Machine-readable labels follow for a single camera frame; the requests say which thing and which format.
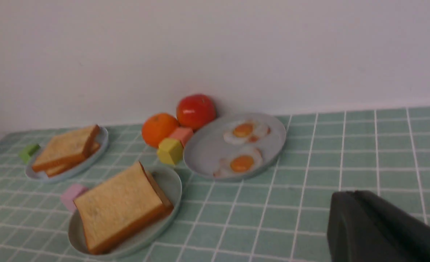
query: green block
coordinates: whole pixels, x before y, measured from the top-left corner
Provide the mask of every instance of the green block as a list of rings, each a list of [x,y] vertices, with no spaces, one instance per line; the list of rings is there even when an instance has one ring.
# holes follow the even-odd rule
[[[39,149],[39,144],[29,144],[23,148],[18,155],[23,160],[23,162],[27,164],[31,159],[31,156],[33,156]]]

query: toast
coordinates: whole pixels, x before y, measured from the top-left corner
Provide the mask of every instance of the toast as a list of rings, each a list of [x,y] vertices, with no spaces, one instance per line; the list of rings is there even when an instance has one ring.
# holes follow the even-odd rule
[[[74,199],[93,255],[110,251],[145,227],[163,219],[173,205],[138,162]]]
[[[91,145],[99,132],[99,126],[94,125],[54,136],[32,164],[32,170],[39,172],[84,161],[90,156]]]
[[[98,150],[100,149],[100,144],[97,142],[94,142],[92,144],[92,147],[89,149],[90,150],[90,154],[93,155],[95,154]],[[52,168],[49,168],[47,170],[45,170],[45,173],[47,174],[47,177],[51,178],[54,177],[58,174],[61,174],[65,171],[68,171],[70,169],[72,169],[73,167],[81,164],[83,161],[79,162],[79,163],[69,163],[69,164],[61,164],[59,166],[55,166]]]

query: table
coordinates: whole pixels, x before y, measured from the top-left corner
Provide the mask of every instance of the table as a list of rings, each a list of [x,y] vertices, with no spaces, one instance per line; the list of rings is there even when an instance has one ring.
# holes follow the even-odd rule
[[[152,245],[118,261],[281,262],[330,260],[331,194],[367,189],[430,225],[430,107],[278,116],[288,139],[277,161],[240,183],[214,183],[180,163],[183,203]],[[29,181],[17,153],[67,131],[12,133],[0,141],[0,262],[94,261],[70,247],[70,213],[59,200],[139,160],[158,164],[141,125],[110,126],[105,155],[57,184]]]

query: toy block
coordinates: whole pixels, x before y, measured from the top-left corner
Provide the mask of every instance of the toy block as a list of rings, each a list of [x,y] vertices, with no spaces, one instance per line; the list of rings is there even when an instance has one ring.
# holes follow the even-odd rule
[[[163,164],[176,165],[183,158],[183,145],[178,139],[163,139],[158,145],[157,155]]]
[[[60,200],[69,211],[74,212],[76,210],[76,205],[73,202],[74,199],[87,192],[87,190],[89,189],[81,184],[72,184],[63,192],[60,196]]]
[[[189,139],[193,136],[194,132],[192,129],[187,127],[178,127],[175,129],[175,131],[170,135],[170,138],[172,139],[178,139],[181,141],[181,144],[183,147],[185,147],[185,144]]]
[[[25,148],[23,148],[18,156],[22,159],[22,161],[27,164],[31,157],[40,149],[38,144],[29,144]]]

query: oval plate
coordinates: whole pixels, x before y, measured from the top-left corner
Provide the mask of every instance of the oval plate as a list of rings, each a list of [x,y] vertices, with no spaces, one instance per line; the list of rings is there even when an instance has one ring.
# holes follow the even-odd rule
[[[80,172],[84,171],[84,169],[91,166],[95,161],[97,161],[97,159],[100,158],[100,156],[103,153],[105,153],[105,151],[107,150],[107,146],[108,146],[108,131],[105,127],[100,126],[100,132],[95,137],[95,141],[100,144],[100,149],[97,152],[95,152],[95,154],[93,154],[88,159],[86,159],[84,162],[82,162],[81,164],[75,166],[74,168],[72,168],[66,172],[58,174],[52,178],[49,178],[47,176],[47,174],[45,174],[44,171],[37,172],[37,173],[34,172],[32,170],[32,164],[34,164],[34,162],[36,161],[36,158],[45,149],[45,148],[41,148],[39,151],[36,152],[35,155],[33,155],[31,157],[31,159],[29,160],[29,163],[26,166],[24,173],[26,174],[26,176],[29,179],[43,182],[43,183],[56,183],[56,182],[71,178],[71,177],[79,174]]]
[[[270,134],[255,143],[237,146],[224,141],[223,133],[226,130],[233,129],[240,122],[248,119],[267,124],[271,130]],[[274,116],[259,113],[225,116],[211,122],[194,134],[184,148],[184,162],[191,171],[206,179],[237,181],[259,174],[267,168],[281,152],[285,141],[286,128]],[[243,146],[258,148],[262,154],[262,165],[239,176],[213,177],[214,171],[220,165],[220,159],[235,154]]]
[[[166,197],[173,204],[173,211],[165,219],[162,219],[150,227],[130,237],[117,248],[105,255],[90,255],[85,245],[84,228],[79,212],[76,210],[69,223],[68,238],[70,244],[78,252],[94,259],[109,260],[117,257],[125,257],[147,246],[157,238],[174,220],[181,204],[182,183],[178,174],[166,166],[150,166],[145,168],[151,172],[158,186],[165,192]]]

